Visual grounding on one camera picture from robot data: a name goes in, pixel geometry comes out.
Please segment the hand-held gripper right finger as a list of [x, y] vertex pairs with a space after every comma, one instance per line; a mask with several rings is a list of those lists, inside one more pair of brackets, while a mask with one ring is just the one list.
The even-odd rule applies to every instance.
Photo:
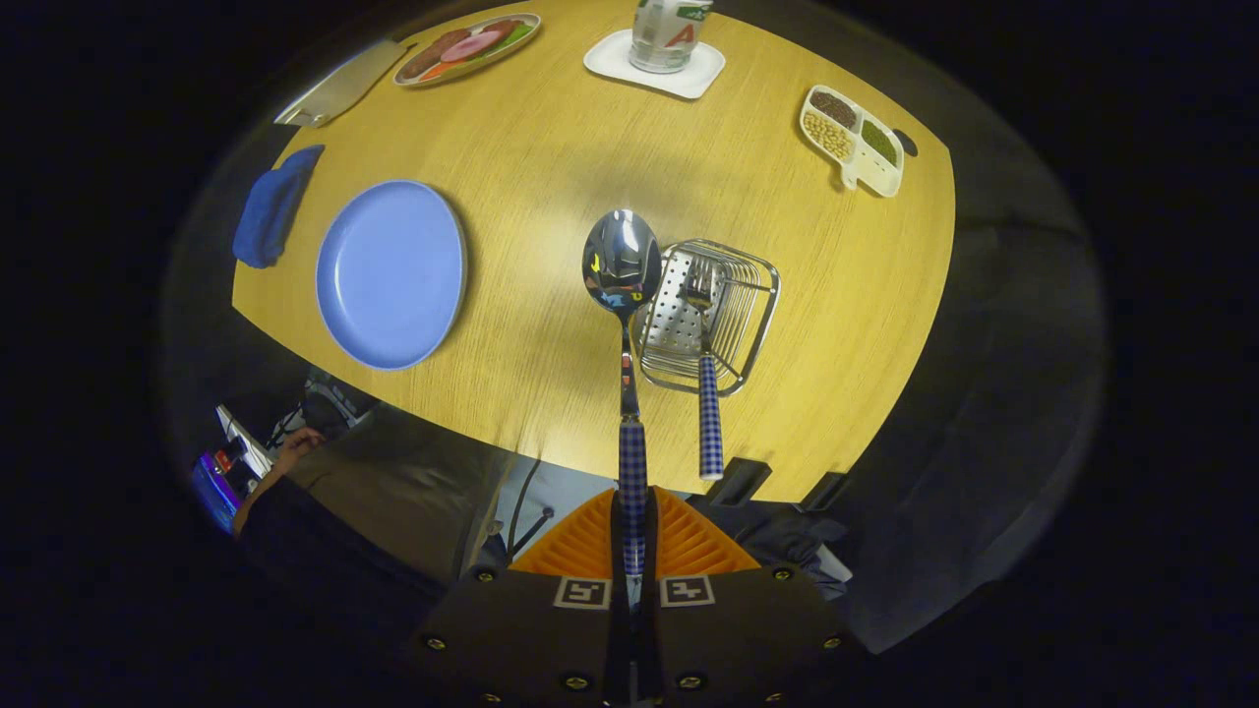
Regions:
[[656, 707], [827, 707], [867, 646], [794, 561], [759, 561], [687, 501], [645, 520], [640, 690]]

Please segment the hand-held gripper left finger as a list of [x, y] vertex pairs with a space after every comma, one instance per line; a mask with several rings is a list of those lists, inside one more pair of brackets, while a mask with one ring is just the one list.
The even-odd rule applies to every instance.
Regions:
[[604, 707], [624, 614], [617, 495], [585, 501], [525, 556], [477, 567], [413, 632], [408, 665], [429, 707]]

